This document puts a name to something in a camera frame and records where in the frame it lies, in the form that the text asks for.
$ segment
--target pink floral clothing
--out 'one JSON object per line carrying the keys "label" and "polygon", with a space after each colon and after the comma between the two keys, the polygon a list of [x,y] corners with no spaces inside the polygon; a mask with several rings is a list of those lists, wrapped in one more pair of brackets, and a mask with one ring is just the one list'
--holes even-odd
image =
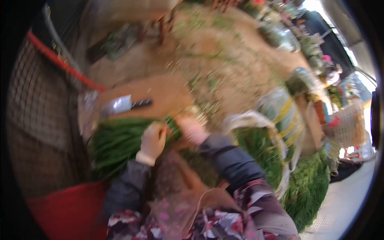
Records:
{"label": "pink floral clothing", "polygon": [[[188,240],[281,240],[300,239],[295,224],[281,208],[272,188],[264,179],[247,183],[234,193],[235,209],[208,207],[194,218]],[[149,214],[143,222],[141,214],[126,210],[114,214],[108,221],[108,240],[161,240],[167,227],[161,224],[169,216]]]}

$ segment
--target knife handle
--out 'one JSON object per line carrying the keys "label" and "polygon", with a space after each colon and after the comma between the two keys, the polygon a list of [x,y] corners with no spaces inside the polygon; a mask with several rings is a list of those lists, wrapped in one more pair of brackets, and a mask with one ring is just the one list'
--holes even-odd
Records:
{"label": "knife handle", "polygon": [[141,108],[141,107],[149,106],[151,104],[152,104],[152,99],[143,99],[143,100],[132,103],[131,109]]}

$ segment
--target dirt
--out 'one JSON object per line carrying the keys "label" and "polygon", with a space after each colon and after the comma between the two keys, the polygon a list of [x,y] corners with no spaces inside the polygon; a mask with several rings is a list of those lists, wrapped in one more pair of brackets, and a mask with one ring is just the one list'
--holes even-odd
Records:
{"label": "dirt", "polygon": [[149,31],[115,61],[106,56],[91,66],[89,76],[109,88],[159,74],[182,74],[194,102],[220,130],[222,120],[252,109],[257,100],[283,83],[305,57],[274,49],[257,32],[258,22],[236,8],[224,14],[182,3],[173,31],[162,46]]}

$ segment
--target red bag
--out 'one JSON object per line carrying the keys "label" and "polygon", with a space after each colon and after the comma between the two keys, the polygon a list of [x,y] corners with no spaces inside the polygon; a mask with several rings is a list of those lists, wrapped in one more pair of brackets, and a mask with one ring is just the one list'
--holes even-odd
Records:
{"label": "red bag", "polygon": [[105,240],[101,211],[107,189],[103,182],[82,184],[26,202],[49,239]]}

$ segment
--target basket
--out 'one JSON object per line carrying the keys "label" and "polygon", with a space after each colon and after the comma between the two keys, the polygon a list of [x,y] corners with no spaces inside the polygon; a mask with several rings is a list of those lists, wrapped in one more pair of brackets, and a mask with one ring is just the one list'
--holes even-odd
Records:
{"label": "basket", "polygon": [[336,126],[325,126],[324,132],[330,140],[335,141],[341,148],[364,144],[367,140],[364,123],[364,107],[359,99],[334,113],[332,119],[338,118]]}

